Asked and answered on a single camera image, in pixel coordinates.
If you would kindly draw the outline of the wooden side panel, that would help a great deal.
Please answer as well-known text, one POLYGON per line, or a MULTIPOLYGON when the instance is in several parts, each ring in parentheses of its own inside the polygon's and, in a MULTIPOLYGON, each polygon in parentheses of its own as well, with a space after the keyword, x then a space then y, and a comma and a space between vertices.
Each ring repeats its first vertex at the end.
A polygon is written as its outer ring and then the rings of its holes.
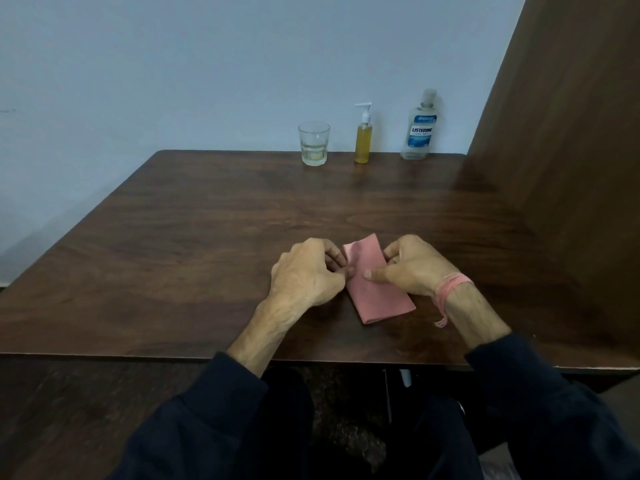
POLYGON ((598 309, 551 350, 640 369, 640 0, 526 0, 468 156, 598 309))

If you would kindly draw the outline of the pink thread wristband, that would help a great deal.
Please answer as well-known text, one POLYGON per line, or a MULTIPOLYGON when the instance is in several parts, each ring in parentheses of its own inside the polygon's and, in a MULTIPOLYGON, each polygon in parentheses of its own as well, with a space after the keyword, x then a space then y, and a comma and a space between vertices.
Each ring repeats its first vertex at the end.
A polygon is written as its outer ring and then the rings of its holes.
POLYGON ((446 300, 457 286, 464 283, 473 283, 473 281, 463 273, 455 272, 446 275, 439 286, 437 286, 434 296, 432 297, 432 301, 442 317, 439 321, 434 323, 436 327, 444 328, 447 325, 449 317, 446 312, 446 300))

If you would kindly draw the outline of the person's left forearm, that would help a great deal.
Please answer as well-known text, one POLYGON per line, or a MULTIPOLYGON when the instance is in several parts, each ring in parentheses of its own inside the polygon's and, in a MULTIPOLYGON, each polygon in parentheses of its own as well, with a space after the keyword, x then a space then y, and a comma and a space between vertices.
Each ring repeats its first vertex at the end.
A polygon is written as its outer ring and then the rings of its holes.
POLYGON ((313 300, 288 294, 270 294, 255 309, 244 330, 228 347, 226 354, 261 378, 288 331, 309 308, 313 300))

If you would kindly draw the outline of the clear drinking glass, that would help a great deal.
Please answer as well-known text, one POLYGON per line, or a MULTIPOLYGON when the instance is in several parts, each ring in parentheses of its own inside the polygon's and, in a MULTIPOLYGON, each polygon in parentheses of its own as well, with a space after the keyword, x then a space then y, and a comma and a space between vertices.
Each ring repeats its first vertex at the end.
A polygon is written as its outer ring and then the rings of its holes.
POLYGON ((322 166, 328 156, 331 127, 322 121, 308 121, 298 126, 302 162, 311 167, 322 166))

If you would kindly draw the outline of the yellow liquid pump bottle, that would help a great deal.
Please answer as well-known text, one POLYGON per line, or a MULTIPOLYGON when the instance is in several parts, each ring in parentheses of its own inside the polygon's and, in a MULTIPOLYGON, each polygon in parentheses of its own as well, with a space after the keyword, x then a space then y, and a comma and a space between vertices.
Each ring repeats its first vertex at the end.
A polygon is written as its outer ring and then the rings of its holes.
POLYGON ((357 128, 355 158, 356 164, 367 164, 371 152, 372 124, 371 106, 372 102, 355 104, 362 110, 362 120, 357 128))

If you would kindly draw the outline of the pink paper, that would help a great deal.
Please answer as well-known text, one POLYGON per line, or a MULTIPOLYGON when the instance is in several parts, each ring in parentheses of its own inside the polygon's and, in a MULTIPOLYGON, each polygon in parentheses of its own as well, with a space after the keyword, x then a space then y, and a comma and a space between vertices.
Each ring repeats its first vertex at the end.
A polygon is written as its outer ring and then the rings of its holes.
POLYGON ((364 272, 387 266, 375 233, 344 245, 348 265, 355 273, 346 283, 349 296, 365 325, 411 313, 416 306, 407 293, 390 283, 367 280, 364 272))

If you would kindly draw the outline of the person's left hand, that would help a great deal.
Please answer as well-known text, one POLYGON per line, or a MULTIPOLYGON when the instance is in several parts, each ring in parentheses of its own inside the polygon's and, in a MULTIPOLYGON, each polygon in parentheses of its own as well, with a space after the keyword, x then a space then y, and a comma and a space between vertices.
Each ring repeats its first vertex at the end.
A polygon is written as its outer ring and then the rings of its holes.
POLYGON ((288 294, 294 298, 307 298, 320 306, 343 291, 349 279, 327 270, 323 239, 309 238, 281 254, 271 270, 268 295, 288 294))

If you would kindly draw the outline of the clear mouthwash bottle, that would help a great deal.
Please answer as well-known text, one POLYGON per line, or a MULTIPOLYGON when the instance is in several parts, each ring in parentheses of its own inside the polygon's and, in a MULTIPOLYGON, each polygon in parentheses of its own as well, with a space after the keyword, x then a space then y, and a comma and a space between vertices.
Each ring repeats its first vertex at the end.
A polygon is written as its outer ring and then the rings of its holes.
POLYGON ((425 89, 420 105, 411 110, 401 151, 401 157, 404 160, 423 160, 428 156, 438 119, 436 96, 435 89, 425 89))

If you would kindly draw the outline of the person's right hand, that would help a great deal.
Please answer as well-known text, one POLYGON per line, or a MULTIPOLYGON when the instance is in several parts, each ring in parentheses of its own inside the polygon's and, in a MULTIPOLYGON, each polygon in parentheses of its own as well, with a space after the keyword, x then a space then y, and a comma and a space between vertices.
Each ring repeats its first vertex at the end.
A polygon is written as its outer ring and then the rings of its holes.
POLYGON ((443 278, 458 269, 418 235, 404 235, 389 244, 383 254, 393 267, 391 283, 409 294, 433 297, 443 278))

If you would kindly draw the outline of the person's right forearm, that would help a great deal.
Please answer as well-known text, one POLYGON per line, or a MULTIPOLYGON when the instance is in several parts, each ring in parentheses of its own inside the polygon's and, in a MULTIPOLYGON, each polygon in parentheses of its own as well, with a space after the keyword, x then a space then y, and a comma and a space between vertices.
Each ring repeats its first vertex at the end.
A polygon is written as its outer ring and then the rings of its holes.
POLYGON ((512 333, 484 295, 471 282, 458 284, 444 299, 444 309, 469 350, 512 333))

